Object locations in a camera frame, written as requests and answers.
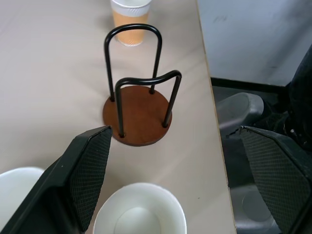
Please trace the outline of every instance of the round wooden coaster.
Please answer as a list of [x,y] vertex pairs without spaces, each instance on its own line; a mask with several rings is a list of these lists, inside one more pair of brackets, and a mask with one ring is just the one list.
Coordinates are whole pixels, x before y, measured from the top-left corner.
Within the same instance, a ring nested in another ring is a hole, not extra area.
[[168,108],[167,99],[155,90],[149,93],[145,86],[128,86],[120,90],[125,137],[119,136],[116,101],[106,100],[103,108],[105,125],[113,128],[113,137],[127,145],[143,146],[154,144],[167,133],[168,127],[162,127]]

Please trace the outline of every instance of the black metal wire frame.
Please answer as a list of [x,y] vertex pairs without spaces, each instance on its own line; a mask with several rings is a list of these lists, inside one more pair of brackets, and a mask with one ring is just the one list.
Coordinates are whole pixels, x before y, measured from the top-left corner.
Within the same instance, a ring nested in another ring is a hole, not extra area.
[[[104,41],[104,55],[105,55],[105,61],[106,61],[106,70],[107,70],[107,78],[108,78],[108,83],[109,83],[109,90],[111,94],[110,96],[111,101],[115,101],[115,97],[114,97],[114,89],[113,89],[111,59],[109,55],[109,42],[118,33],[128,31],[128,30],[135,30],[135,29],[143,29],[143,30],[151,31],[155,33],[158,38],[157,51],[156,51],[155,64],[154,64],[152,78],[156,78],[157,76],[160,52],[161,52],[161,47],[162,47],[162,37],[158,29],[156,29],[154,26],[151,26],[149,24],[144,24],[144,23],[132,23],[132,24],[126,24],[126,25],[122,25],[117,28],[114,28],[112,31],[110,31],[107,34],[105,41]],[[155,85],[152,85],[150,89],[150,94],[153,94],[154,92],[155,92]]]
[[118,123],[119,123],[119,136],[125,137],[124,130],[123,130],[123,117],[122,117],[122,103],[121,103],[121,93],[120,89],[123,85],[156,85],[163,82],[170,80],[171,78],[175,77],[175,84],[171,93],[169,105],[167,108],[167,112],[162,123],[164,128],[168,127],[168,122],[170,119],[171,111],[174,106],[174,102],[176,99],[177,91],[179,89],[182,75],[178,70],[170,71],[160,77],[152,78],[152,79],[141,79],[141,78],[122,78],[117,81],[115,86],[116,92],[116,104],[117,104],[117,113],[118,113]]

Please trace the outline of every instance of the white wall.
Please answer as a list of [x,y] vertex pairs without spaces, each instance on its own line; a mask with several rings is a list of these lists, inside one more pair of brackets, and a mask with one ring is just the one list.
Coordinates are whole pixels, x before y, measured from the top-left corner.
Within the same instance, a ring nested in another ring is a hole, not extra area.
[[286,85],[312,44],[312,0],[198,0],[212,77]]

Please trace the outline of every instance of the paper cup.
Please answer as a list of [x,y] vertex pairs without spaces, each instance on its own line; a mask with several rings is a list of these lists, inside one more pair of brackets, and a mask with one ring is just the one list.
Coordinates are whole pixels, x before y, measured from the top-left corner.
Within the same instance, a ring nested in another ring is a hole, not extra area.
[[136,183],[115,192],[95,220],[94,234],[186,234],[183,209],[168,190]]
[[[129,23],[147,23],[152,0],[111,0],[115,27]],[[117,39],[126,46],[143,42],[144,30],[129,30],[118,33]]]
[[43,169],[21,167],[0,175],[0,232],[23,202]]

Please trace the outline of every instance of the table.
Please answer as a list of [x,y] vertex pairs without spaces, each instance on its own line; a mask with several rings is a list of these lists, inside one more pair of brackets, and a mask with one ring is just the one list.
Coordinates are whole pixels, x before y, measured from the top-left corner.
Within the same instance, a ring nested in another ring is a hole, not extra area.
[[[0,0],[0,173],[47,168],[74,136],[103,125],[109,95],[103,40],[113,28],[108,0]],[[155,0],[158,75],[183,77],[165,137],[130,147],[112,139],[95,213],[117,189],[146,181],[180,201],[189,234],[234,234],[227,178],[195,0]],[[138,47],[111,42],[113,79],[150,78],[156,38]],[[170,97],[174,80],[157,85]]]

